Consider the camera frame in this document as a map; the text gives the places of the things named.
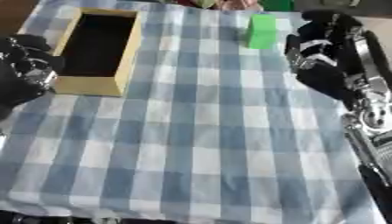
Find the gingham tablecloth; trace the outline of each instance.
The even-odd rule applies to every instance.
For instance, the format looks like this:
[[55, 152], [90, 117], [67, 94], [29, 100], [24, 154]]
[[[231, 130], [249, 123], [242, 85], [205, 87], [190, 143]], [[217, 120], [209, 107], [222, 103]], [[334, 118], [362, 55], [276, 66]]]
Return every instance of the gingham tablecloth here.
[[34, 215], [267, 224], [383, 223], [340, 104], [290, 74], [277, 43], [244, 46], [253, 12], [42, 1], [21, 32], [54, 46], [78, 6], [141, 11], [123, 98], [47, 95], [2, 124], [0, 209]]

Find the table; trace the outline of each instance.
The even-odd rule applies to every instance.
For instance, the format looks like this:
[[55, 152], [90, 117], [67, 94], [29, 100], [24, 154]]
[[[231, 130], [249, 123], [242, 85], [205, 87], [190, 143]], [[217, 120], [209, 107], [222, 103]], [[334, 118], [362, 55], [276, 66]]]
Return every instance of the table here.
[[143, 39], [123, 98], [46, 95], [2, 124], [0, 209], [182, 222], [383, 223], [340, 127], [277, 43], [244, 46], [251, 11], [42, 1], [21, 32], [54, 46], [75, 7], [136, 9]]

